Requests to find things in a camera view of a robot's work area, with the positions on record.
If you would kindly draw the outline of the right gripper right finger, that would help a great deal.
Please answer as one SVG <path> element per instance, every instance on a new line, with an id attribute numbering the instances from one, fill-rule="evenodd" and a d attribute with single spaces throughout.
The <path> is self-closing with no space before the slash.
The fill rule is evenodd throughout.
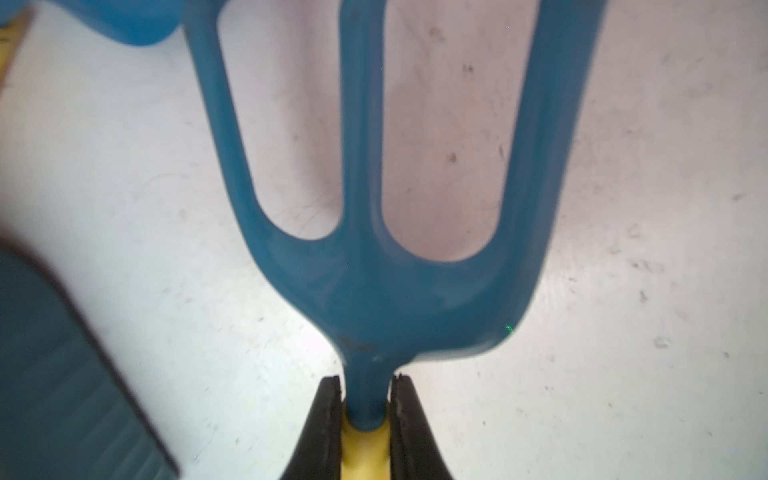
<path id="1" fill-rule="evenodd" d="M 451 480 L 413 380 L 392 378 L 390 471 L 394 480 Z"/>

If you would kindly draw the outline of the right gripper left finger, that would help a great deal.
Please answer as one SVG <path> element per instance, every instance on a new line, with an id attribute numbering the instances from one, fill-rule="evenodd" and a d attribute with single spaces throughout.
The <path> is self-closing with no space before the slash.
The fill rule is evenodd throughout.
<path id="1" fill-rule="evenodd" d="M 340 480 L 343 402 L 338 376 L 318 385 L 284 480 Z"/>

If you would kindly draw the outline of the teal storage box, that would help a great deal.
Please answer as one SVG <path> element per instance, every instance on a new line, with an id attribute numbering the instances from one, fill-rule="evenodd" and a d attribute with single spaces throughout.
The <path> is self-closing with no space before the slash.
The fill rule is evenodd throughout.
<path id="1" fill-rule="evenodd" d="M 12 243 L 1 245 L 1 476 L 180 476 L 62 285 Z"/>

